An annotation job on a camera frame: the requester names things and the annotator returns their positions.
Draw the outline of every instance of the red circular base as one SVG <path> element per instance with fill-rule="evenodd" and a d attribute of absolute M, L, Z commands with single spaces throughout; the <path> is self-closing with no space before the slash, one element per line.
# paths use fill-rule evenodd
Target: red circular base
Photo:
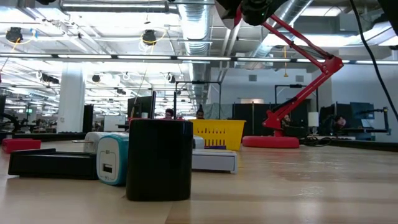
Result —
<path fill-rule="evenodd" d="M 300 147 L 299 139 L 297 138 L 274 136 L 245 136 L 243 137 L 242 145 L 276 149 L 297 149 Z"/>

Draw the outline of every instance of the red robotic arm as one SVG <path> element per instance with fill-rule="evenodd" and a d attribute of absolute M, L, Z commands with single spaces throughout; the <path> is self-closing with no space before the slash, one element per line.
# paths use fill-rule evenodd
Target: red robotic arm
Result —
<path fill-rule="evenodd" d="M 237 16 L 235 17 L 235 24 L 238 24 L 242 18 L 241 16 L 241 9 L 238 8 Z M 296 108 L 307 96 L 309 96 L 312 92 L 314 92 L 322 83 L 328 80 L 334 73 L 340 70 L 343 67 L 343 61 L 339 57 L 335 57 L 334 55 L 329 54 L 328 52 L 322 50 L 321 48 L 315 46 L 311 43 L 307 38 L 305 38 L 301 33 L 297 30 L 293 29 L 287 23 L 279 19 L 277 16 L 272 15 L 271 19 L 278 23 L 280 26 L 288 30 L 294 36 L 298 37 L 299 39 L 303 40 L 311 49 L 316 51 L 320 54 L 324 60 L 317 60 L 312 57 L 309 53 L 307 53 L 303 48 L 299 47 L 298 45 L 294 44 L 293 41 L 289 40 L 285 35 L 281 34 L 277 29 L 273 28 L 267 22 L 264 22 L 262 25 L 269 29 L 269 31 L 283 41 L 285 41 L 291 48 L 295 49 L 298 53 L 302 54 L 305 58 L 307 58 L 310 62 L 312 62 L 315 66 L 317 66 L 321 71 L 322 74 L 312 81 L 307 87 L 305 87 L 300 93 L 298 93 L 292 99 L 282 103 L 281 105 L 277 106 L 273 110 L 267 111 L 268 118 L 263 122 L 263 126 L 267 128 L 272 128 L 275 130 L 274 136 L 281 137 L 283 136 L 282 129 L 280 127 L 280 122 L 282 121 L 283 117 L 289 114 L 294 108 Z"/>

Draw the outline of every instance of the black cylindrical container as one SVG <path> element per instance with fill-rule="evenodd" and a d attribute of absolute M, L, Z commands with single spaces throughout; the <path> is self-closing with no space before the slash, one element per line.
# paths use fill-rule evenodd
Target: black cylindrical container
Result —
<path fill-rule="evenodd" d="M 126 197 L 133 201 L 186 200 L 191 194 L 193 124 L 131 122 Z"/>

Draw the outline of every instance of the yellow basket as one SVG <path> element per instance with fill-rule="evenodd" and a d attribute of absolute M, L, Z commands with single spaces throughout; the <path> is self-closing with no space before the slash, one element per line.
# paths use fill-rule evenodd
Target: yellow basket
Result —
<path fill-rule="evenodd" d="M 238 151 L 246 121 L 193 119 L 193 134 L 205 140 L 205 146 L 226 146 Z"/>

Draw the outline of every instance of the black tray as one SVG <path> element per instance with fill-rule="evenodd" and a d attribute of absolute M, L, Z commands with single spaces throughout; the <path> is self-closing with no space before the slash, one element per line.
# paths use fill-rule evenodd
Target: black tray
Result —
<path fill-rule="evenodd" d="M 97 180 L 96 155 L 85 152 L 56 152 L 55 149 L 14 151 L 9 175 Z"/>

